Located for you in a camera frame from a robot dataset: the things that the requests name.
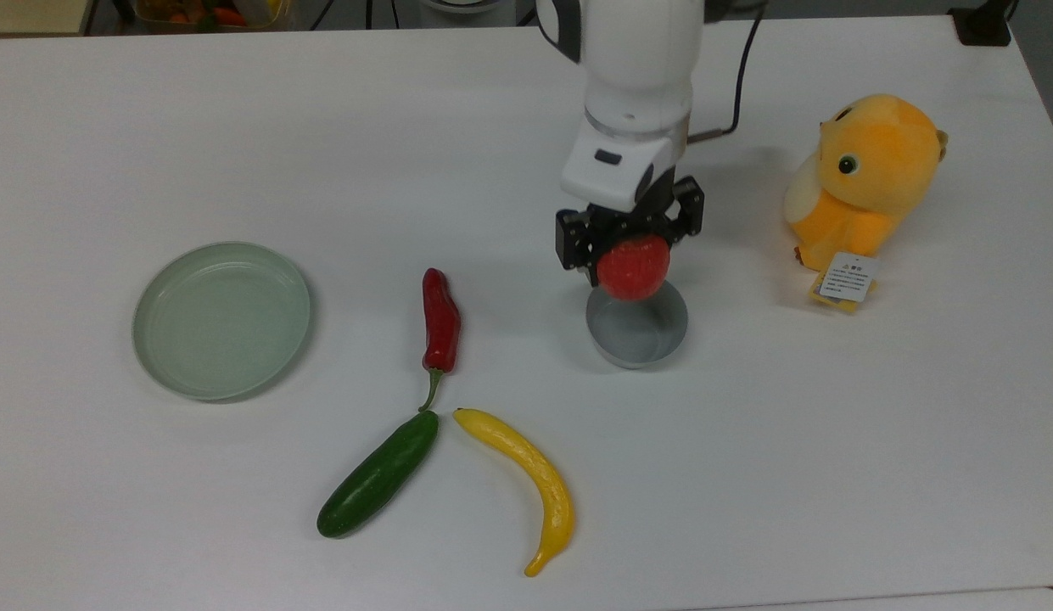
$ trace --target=banana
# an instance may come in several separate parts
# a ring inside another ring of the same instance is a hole
[[[498,417],[469,409],[455,410],[453,415],[466,433],[515,460],[537,486],[544,510],[541,543],[534,560],[523,571],[528,577],[536,576],[554,556],[563,552],[575,531],[575,507],[564,479],[540,450]]]

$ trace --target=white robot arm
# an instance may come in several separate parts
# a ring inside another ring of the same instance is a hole
[[[740,11],[762,16],[763,5]],[[537,1],[541,33],[588,74],[583,119],[561,175],[563,190],[588,208],[557,213],[557,256],[592,285],[596,264],[620,241],[655,234],[673,247],[700,233],[703,191],[691,177],[675,181],[675,172],[689,143],[703,23],[731,9],[732,0]],[[728,133],[715,132],[697,138]]]
[[[704,0],[541,0],[541,32],[588,73],[568,193],[632,212],[689,138]]]

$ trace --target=metal bowl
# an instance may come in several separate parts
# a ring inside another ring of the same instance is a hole
[[[615,299],[597,287],[588,298],[588,329],[605,359],[635,370],[676,351],[689,330],[689,309],[669,281],[640,301]]]

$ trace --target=green cucumber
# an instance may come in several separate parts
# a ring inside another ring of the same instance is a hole
[[[317,519],[321,536],[346,537],[391,502],[429,456],[438,432],[438,415],[425,411],[391,433],[325,500]]]

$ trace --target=yellow plush toy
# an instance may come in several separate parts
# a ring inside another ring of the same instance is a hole
[[[820,124],[820,144],[788,186],[783,216],[794,251],[823,270],[837,252],[876,256],[926,196],[949,137],[906,101],[857,100]]]

